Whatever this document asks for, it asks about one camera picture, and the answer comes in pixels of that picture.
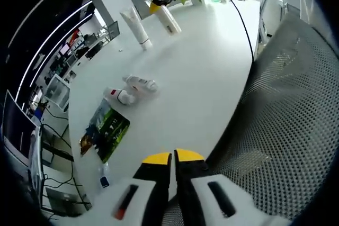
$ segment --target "black mesh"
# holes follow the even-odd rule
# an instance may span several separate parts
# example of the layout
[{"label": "black mesh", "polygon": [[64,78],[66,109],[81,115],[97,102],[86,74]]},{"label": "black mesh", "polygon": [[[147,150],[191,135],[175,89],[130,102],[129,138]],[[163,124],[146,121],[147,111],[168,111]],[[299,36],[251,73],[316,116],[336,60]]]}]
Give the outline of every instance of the black mesh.
[{"label": "black mesh", "polygon": [[[258,209],[292,220],[319,190],[338,147],[339,61],[316,31],[287,15],[253,65],[210,167],[249,192]],[[178,204],[163,224],[184,225]]]}]

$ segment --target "white table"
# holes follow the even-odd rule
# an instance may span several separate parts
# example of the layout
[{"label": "white table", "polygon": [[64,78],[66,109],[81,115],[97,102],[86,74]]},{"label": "white table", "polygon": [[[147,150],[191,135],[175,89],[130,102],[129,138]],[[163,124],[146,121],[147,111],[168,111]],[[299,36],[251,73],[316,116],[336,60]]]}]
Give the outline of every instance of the white table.
[{"label": "white table", "polygon": [[[236,2],[256,49],[260,3]],[[156,16],[142,21],[153,49],[143,52],[135,38],[111,41],[71,84],[69,128],[79,180],[91,202],[101,191],[101,161],[90,149],[80,157],[79,140],[107,87],[123,88],[121,77],[154,79],[159,93],[136,105],[114,104],[131,125],[110,157],[111,184],[132,177],[147,156],[184,148],[205,158],[223,134],[243,92],[251,52],[241,20],[231,3],[170,8],[182,29],[170,37]],[[176,193],[174,159],[169,197]]]}]

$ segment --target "desk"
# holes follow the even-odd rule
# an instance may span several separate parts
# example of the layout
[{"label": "desk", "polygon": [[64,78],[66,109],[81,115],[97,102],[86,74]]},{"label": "desk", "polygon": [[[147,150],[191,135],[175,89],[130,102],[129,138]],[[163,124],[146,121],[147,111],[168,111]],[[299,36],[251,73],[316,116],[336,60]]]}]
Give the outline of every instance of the desk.
[{"label": "desk", "polygon": [[[260,3],[236,4],[255,51]],[[206,6],[177,5],[170,11],[182,33],[170,37],[152,15],[142,23],[153,49],[142,51],[135,38],[122,38],[122,34],[98,52],[70,86],[69,129],[75,167],[94,204],[101,191],[102,163],[93,148],[80,157],[79,139],[107,86],[123,88],[121,77],[127,74],[154,79],[159,86],[157,95],[133,106],[114,104],[131,125],[108,161],[111,184],[132,177],[141,161],[155,153],[183,148],[208,157],[245,87],[252,57],[232,4],[206,1]],[[170,198],[176,193],[174,172],[172,159]]]}]

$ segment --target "white tube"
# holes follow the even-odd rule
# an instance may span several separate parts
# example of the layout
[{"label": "white tube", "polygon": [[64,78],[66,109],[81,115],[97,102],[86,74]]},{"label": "white tube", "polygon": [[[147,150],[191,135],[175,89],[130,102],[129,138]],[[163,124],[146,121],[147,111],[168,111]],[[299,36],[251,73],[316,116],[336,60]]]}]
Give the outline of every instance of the white tube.
[{"label": "white tube", "polygon": [[128,24],[129,28],[132,30],[142,49],[147,50],[151,48],[152,43],[148,35],[146,34],[144,27],[142,26],[142,23],[135,8],[131,7],[128,10],[121,12],[120,14]]},{"label": "white tube", "polygon": [[155,12],[155,15],[158,17],[161,24],[170,35],[178,34],[181,32],[181,28],[179,27],[178,23],[175,21],[174,17],[169,12],[166,6],[162,5],[160,9]]}]

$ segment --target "ceiling light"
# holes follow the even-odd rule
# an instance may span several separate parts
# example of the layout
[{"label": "ceiling light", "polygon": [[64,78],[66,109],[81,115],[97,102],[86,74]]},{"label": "ceiling light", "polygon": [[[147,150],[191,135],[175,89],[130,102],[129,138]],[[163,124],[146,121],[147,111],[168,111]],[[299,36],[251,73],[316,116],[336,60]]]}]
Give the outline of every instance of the ceiling light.
[{"label": "ceiling light", "polygon": [[48,53],[48,55],[45,57],[45,59],[43,60],[43,62],[41,63],[39,69],[37,70],[37,73],[34,75],[32,82],[30,84],[30,87],[33,85],[35,78],[37,77],[38,73],[40,72],[40,69],[43,67],[43,64],[46,62],[46,60],[49,58],[49,56],[54,52],[54,50],[59,46],[59,44],[73,31],[75,30],[77,27],[79,27],[79,25],[88,17],[92,16],[92,14],[84,17],[78,24],[76,24],[71,30],[69,30],[61,39],[60,41],[58,41],[58,43],[53,47],[53,49]]},{"label": "ceiling light", "polygon": [[22,80],[20,82],[20,85],[19,85],[19,88],[17,89],[17,92],[16,92],[16,96],[15,96],[15,101],[17,100],[17,97],[19,96],[19,92],[20,92],[20,88],[22,86],[22,83],[23,81],[25,80],[25,77],[28,73],[28,70],[31,68],[31,65],[33,64],[35,58],[37,57],[37,55],[39,54],[40,50],[42,49],[42,47],[46,44],[46,42],[51,38],[51,36],[66,22],[68,21],[74,14],[76,14],[77,12],[79,12],[81,9],[85,8],[86,6],[88,6],[90,3],[92,2],[91,1],[88,1],[86,4],[84,4],[83,6],[81,6],[80,8],[78,8],[76,11],[74,11],[69,17],[67,17],[63,22],[61,22],[53,31],[52,33],[44,40],[44,42],[42,43],[42,45],[40,46],[40,48],[38,49],[38,51],[35,53],[35,55],[33,56],[31,62],[29,63],[23,77],[22,77]]}]

